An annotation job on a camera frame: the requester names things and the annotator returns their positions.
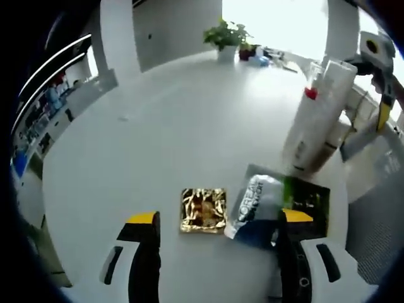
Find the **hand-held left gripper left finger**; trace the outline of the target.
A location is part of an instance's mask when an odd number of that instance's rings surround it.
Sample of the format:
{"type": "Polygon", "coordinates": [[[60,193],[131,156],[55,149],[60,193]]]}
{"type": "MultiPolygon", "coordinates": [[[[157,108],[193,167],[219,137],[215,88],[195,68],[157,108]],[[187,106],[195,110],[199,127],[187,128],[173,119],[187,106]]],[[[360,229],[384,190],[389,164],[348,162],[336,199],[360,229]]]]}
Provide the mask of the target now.
{"type": "Polygon", "coordinates": [[[119,231],[100,271],[113,302],[159,302],[160,212],[131,216],[119,231]]]}

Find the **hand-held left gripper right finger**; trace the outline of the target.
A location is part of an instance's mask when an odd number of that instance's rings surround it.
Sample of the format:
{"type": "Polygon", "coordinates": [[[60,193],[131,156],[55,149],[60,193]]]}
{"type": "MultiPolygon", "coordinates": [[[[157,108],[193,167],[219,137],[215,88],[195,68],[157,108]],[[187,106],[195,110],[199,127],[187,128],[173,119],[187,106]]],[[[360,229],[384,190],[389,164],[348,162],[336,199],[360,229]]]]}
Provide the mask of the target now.
{"type": "Polygon", "coordinates": [[[281,302],[358,302],[356,260],[326,238],[300,240],[282,210],[276,250],[282,283],[281,302]]]}

